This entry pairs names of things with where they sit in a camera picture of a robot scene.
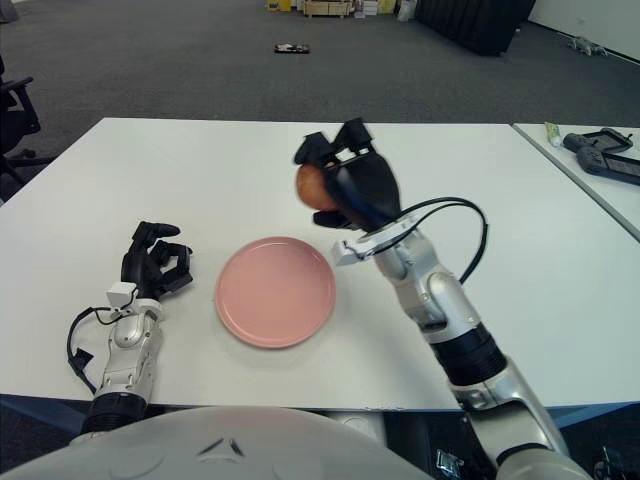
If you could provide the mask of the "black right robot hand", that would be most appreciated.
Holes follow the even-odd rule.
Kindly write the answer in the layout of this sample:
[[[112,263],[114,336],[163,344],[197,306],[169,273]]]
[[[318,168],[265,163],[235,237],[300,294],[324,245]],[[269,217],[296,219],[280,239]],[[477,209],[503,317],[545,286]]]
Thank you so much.
[[[319,226],[370,233],[401,216],[393,171],[360,118],[345,122],[332,141],[321,132],[305,136],[294,164],[297,195]]]

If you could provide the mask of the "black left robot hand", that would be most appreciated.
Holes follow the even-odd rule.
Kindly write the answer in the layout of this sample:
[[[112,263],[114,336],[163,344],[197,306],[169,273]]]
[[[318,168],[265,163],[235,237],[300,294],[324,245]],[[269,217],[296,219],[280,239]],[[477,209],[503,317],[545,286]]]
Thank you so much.
[[[120,280],[137,286],[139,298],[158,301],[193,281],[190,272],[192,249],[164,241],[181,230],[174,225],[141,221],[123,257]]]

